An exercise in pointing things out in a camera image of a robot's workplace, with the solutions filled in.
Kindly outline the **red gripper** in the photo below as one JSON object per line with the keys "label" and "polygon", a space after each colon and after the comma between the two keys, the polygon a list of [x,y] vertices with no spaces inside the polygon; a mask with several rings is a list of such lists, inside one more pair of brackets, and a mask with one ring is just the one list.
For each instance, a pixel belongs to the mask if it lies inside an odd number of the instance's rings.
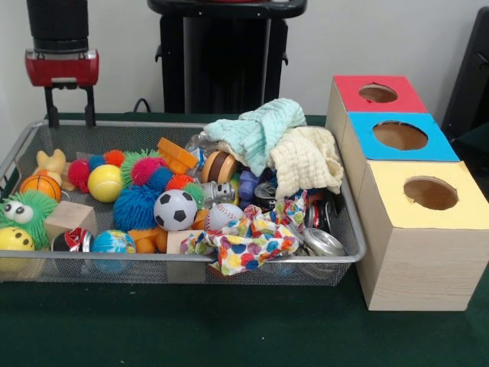
{"label": "red gripper", "polygon": [[75,83],[86,92],[84,118],[88,128],[96,127],[93,86],[99,79],[99,53],[88,50],[74,54],[48,54],[27,49],[24,64],[33,86],[44,87],[47,120],[50,128],[59,128],[60,119],[53,102],[53,87],[59,83]]}

